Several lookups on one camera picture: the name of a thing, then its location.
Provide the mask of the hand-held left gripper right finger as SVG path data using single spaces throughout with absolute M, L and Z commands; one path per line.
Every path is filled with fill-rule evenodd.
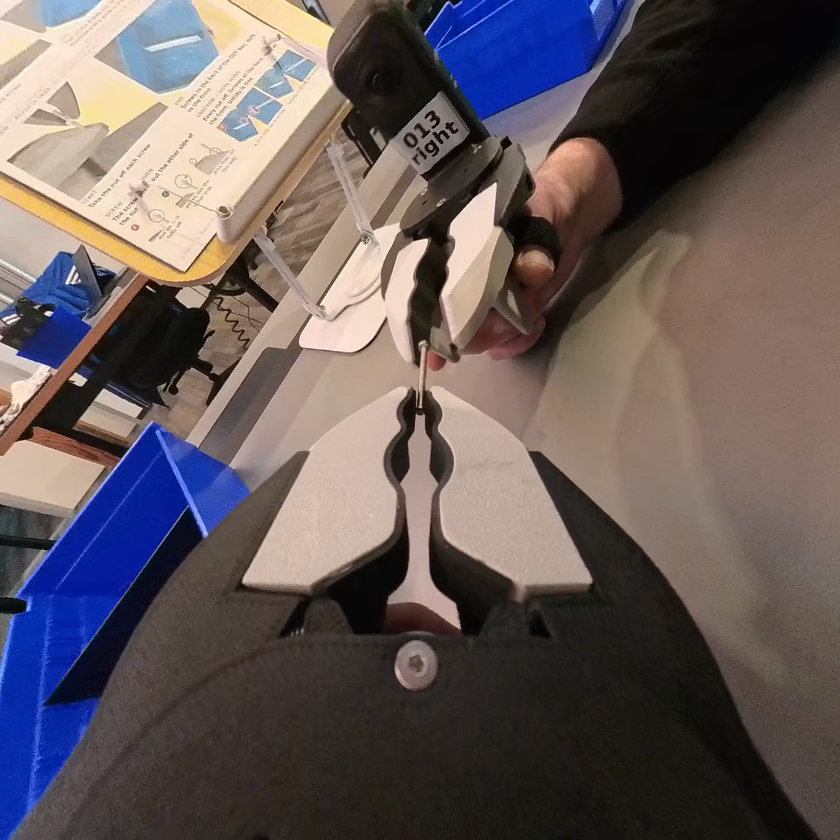
M 425 418 L 437 482 L 429 569 L 461 630 L 478 634 L 500 605 L 589 594 L 592 574 L 522 441 L 440 386 Z

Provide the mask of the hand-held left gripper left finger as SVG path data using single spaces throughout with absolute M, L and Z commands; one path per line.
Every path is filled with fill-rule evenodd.
M 357 634 L 381 631 L 408 566 L 402 478 L 414 389 L 399 386 L 310 447 L 241 581 L 255 592 L 331 600 Z

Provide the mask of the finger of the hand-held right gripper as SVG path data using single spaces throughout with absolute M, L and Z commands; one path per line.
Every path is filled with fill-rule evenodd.
M 420 343 L 447 361 L 459 361 L 456 328 L 448 312 L 446 246 L 399 234 L 382 270 L 386 321 L 397 352 L 420 363 Z
M 520 329 L 518 287 L 508 281 L 514 248 L 497 221 L 497 189 L 490 184 L 476 194 L 449 226 L 453 248 L 439 307 L 454 355 L 467 349 L 492 309 Z

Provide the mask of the blue plastic bin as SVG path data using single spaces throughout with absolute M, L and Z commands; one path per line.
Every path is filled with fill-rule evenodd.
M 627 1 L 446 3 L 425 30 L 481 119 L 589 72 Z

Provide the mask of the blue bin with black divider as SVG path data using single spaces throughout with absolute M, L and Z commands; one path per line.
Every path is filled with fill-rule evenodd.
M 163 584 L 248 497 L 234 470 L 152 423 L 14 595 L 2 657 L 1 838 L 88 729 Z

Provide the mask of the person's right forearm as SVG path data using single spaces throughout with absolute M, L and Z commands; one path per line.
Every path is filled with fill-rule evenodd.
M 616 224 L 707 165 L 838 35 L 838 1 L 647 1 L 553 144 L 609 153 Z

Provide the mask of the grey desk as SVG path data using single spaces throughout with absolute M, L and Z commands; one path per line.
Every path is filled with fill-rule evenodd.
M 516 360 L 431 374 L 665 574 L 752 738 L 838 838 L 838 47 L 594 245 Z

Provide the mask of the person's right hand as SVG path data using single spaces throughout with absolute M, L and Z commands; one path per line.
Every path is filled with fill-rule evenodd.
M 560 242 L 557 258 L 543 247 L 518 247 L 511 264 L 522 287 L 522 306 L 532 331 L 515 329 L 491 311 L 466 349 L 494 361 L 528 351 L 545 327 L 545 312 L 572 277 L 585 250 L 617 219 L 623 205 L 618 173 L 607 149 L 590 138 L 561 142 L 534 176 L 528 213 L 550 222 Z

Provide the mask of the black office chair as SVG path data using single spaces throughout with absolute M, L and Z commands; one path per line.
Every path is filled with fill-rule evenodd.
M 177 395 L 179 381 L 189 370 L 216 382 L 213 366 L 199 355 L 214 334 L 210 321 L 204 309 L 168 307 L 121 364 L 112 381 L 140 399 L 161 406 L 165 404 L 164 393 Z

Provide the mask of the instruction board on white stand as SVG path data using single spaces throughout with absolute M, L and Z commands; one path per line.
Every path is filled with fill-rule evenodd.
M 2 2 L 2 223 L 148 280 L 215 280 L 350 110 L 290 2 Z

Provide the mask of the wooden table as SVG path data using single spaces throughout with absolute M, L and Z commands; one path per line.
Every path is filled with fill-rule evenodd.
M 92 406 L 97 396 L 124 356 L 131 353 L 140 341 L 149 321 L 139 321 L 122 340 L 114 346 L 113 356 L 92 368 L 83 385 L 74 385 L 71 377 L 88 358 L 98 351 L 98 345 L 129 305 L 146 287 L 147 277 L 136 274 L 121 287 L 108 302 L 90 332 L 69 354 L 66 361 L 49 375 L 25 400 L 10 421 L 2 422 L 1 454 L 6 455 L 12 446 L 24 440 L 55 448 L 58 451 L 112 466 L 125 455 L 127 447 L 118 439 L 100 437 L 77 428 L 83 414 Z

